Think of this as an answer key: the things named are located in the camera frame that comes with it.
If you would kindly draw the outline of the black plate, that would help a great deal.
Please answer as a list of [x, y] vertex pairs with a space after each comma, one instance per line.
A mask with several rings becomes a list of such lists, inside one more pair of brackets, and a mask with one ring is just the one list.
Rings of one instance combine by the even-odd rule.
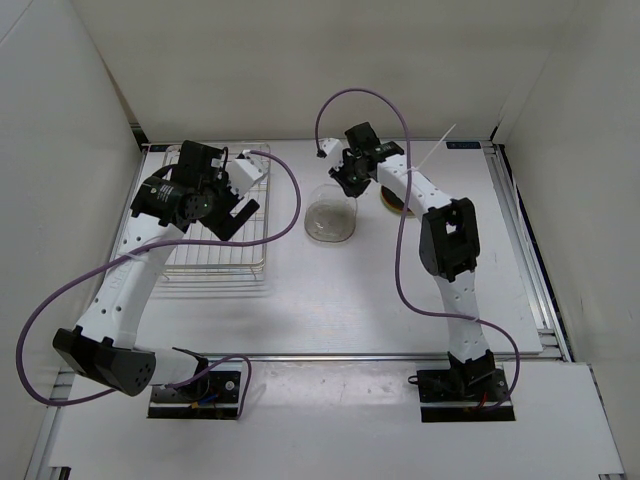
[[395, 195], [389, 188], [382, 186], [381, 187], [381, 197], [387, 199], [390, 203], [395, 203], [396, 205], [403, 205], [403, 202], [399, 199], [397, 195]]

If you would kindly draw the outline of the grey plate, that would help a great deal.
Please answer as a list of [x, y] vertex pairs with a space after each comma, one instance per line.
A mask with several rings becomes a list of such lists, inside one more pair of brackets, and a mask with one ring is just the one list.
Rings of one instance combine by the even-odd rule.
[[306, 233], [324, 243], [340, 243], [348, 240], [356, 229], [356, 216], [351, 210], [315, 209], [306, 213]]

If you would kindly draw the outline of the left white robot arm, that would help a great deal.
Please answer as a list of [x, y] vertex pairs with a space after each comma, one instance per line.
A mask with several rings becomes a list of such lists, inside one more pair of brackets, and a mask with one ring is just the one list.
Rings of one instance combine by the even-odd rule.
[[228, 241], [258, 210], [246, 194], [268, 172], [259, 160], [184, 141], [176, 163], [142, 181], [122, 236], [124, 253], [107, 269], [91, 306], [53, 347], [80, 376], [129, 396], [174, 384], [188, 400], [206, 395], [205, 359], [184, 349], [152, 350], [137, 342], [140, 320], [175, 243], [199, 224]]

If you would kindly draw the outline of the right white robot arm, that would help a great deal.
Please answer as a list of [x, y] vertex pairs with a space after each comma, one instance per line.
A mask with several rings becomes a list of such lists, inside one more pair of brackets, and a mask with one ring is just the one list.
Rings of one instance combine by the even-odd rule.
[[495, 370], [495, 360], [480, 324], [475, 293], [475, 270], [480, 254], [476, 211], [468, 198], [456, 199], [436, 187], [409, 165], [405, 150], [396, 142], [383, 143], [370, 123], [345, 132], [346, 144], [329, 175], [348, 197], [357, 198], [371, 182], [404, 202], [420, 222], [418, 244], [423, 268], [434, 278], [447, 320], [449, 370], [441, 388], [459, 399], [480, 393]]

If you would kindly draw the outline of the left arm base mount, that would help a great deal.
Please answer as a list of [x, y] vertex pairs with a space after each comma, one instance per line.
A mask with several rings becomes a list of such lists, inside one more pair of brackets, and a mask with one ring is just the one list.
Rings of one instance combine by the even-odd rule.
[[239, 357], [215, 366], [192, 384], [154, 386], [147, 408], [152, 420], [237, 420], [244, 405], [245, 361]]

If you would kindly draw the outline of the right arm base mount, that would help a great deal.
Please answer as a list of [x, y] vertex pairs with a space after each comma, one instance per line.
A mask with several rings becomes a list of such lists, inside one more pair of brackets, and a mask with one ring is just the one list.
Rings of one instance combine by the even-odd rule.
[[513, 422], [514, 407], [503, 369], [462, 389], [451, 369], [418, 370], [407, 378], [418, 389], [422, 423]]

